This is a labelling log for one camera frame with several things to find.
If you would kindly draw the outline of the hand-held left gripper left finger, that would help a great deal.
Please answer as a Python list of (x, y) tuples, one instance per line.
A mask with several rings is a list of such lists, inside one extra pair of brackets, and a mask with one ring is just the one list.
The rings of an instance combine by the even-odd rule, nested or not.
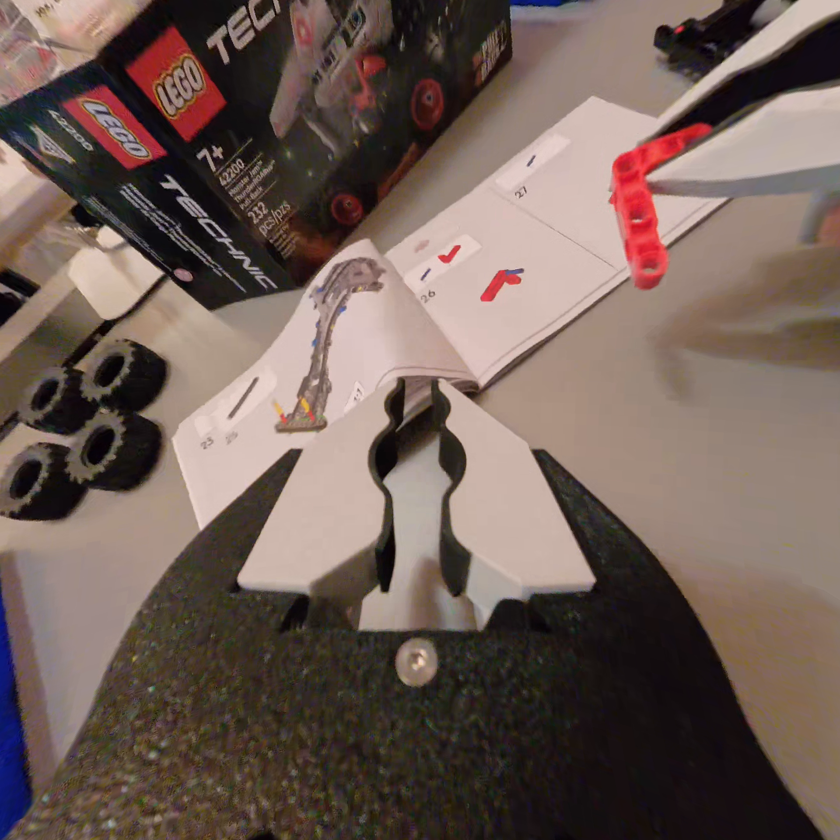
[(302, 595), (360, 626), (364, 599), (389, 591), (396, 557), (393, 498), (404, 379), (385, 383), (301, 451), (238, 573), (247, 592)]

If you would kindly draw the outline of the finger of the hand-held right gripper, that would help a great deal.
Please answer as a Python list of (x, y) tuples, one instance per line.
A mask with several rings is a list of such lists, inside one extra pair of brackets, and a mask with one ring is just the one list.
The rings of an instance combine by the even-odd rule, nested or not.
[(705, 198), (811, 193), (802, 240), (837, 244), (838, 86), (789, 91), (739, 114), (656, 168), (649, 185)]
[(638, 142), (703, 123), (757, 139), (838, 143), (838, 2), (796, 2), (702, 78)]

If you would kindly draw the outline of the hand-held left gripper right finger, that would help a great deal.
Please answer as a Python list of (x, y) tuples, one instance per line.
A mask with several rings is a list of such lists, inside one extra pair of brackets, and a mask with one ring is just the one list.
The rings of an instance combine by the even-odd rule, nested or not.
[(477, 628), (504, 601), (589, 592), (595, 574), (528, 443), (446, 381), (432, 383), (432, 397), (449, 479), (440, 568)]

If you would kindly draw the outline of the red angled toy beam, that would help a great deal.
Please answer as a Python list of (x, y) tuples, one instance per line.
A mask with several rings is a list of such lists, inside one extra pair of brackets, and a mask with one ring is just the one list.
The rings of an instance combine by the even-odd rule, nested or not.
[(629, 275), (636, 288), (655, 288), (669, 267), (669, 255), (658, 232), (658, 215), (647, 176), (711, 133), (695, 123), (620, 154), (612, 164), (612, 204)]

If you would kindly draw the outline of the grey desk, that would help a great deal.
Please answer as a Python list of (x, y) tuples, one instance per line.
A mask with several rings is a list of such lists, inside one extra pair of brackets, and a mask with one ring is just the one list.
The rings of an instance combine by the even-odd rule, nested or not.
[[(362, 236), (406, 234), (484, 180), (590, 94), (658, 113), (685, 88), (654, 29), (720, 2), (595, 2), (582, 21), (514, 24), (514, 59), (396, 188)], [(659, 290), (615, 291), (481, 399), (630, 525), (685, 586), (759, 739), (828, 838), (838, 838), (837, 289), (813, 270), (803, 308), (759, 309), (787, 275), (806, 199), (752, 199), (675, 248)], [(173, 364), (153, 406), (167, 429), (249, 366), (290, 293), (213, 315), (172, 283), (112, 335)], [(746, 350), (703, 343), (755, 329)], [(166, 455), (146, 487), (92, 493), (58, 524), (2, 521), (3, 593), (35, 789), (47, 792), (93, 690), (165, 563), (196, 533)]]

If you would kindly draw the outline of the black toy chassis assembly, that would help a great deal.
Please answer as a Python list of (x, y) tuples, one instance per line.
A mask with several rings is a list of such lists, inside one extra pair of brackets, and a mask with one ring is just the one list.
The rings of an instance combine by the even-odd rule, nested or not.
[(763, 1), (724, 1), (705, 17), (658, 26), (654, 48), (671, 69), (703, 75), (743, 46), (765, 23), (756, 22)]

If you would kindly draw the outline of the black toy tyre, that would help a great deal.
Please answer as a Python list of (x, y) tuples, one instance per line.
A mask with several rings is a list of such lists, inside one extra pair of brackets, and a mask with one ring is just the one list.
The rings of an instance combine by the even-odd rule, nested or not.
[(1, 478), (1, 515), (19, 521), (55, 521), (69, 516), (87, 495), (67, 472), (70, 448), (37, 443), (22, 449)]
[(83, 373), (72, 367), (43, 371), (24, 391), (19, 421), (48, 434), (78, 433), (98, 412), (98, 404), (82, 391), (82, 379)]
[(129, 491), (156, 467), (164, 440), (161, 426), (138, 413), (100, 412), (76, 436), (66, 474), (88, 489)]
[(97, 347), (80, 375), (80, 393), (109, 411), (140, 413), (163, 391), (170, 373), (167, 360), (131, 339)]

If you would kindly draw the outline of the white instruction booklet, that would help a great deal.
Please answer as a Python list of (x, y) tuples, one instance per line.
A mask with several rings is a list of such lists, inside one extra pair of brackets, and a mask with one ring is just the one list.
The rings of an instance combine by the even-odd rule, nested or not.
[(405, 380), (408, 416), (431, 379), (483, 390), (624, 283), (612, 168), (654, 123), (589, 98), (399, 245), (332, 258), (261, 358), (178, 427), (198, 526), (384, 383)]

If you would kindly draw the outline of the white board stand base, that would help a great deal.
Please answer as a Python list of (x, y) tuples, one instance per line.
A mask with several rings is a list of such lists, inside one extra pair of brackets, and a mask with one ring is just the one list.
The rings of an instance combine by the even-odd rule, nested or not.
[(126, 315), (165, 273), (131, 244), (85, 247), (67, 263), (69, 279), (103, 321)]

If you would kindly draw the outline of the tagged blue plastic bin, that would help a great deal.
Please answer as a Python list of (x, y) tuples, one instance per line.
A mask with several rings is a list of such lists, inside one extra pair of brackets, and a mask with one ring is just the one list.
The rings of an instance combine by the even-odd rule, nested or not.
[(1, 601), (1, 838), (23, 818), (33, 799), (14, 654)]

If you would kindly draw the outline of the black toy truck set box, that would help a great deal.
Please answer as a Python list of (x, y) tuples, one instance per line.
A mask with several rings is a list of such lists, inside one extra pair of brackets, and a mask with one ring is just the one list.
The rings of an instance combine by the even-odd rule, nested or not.
[(110, 3), (2, 139), (209, 310), (306, 285), (512, 55), (505, 1)]

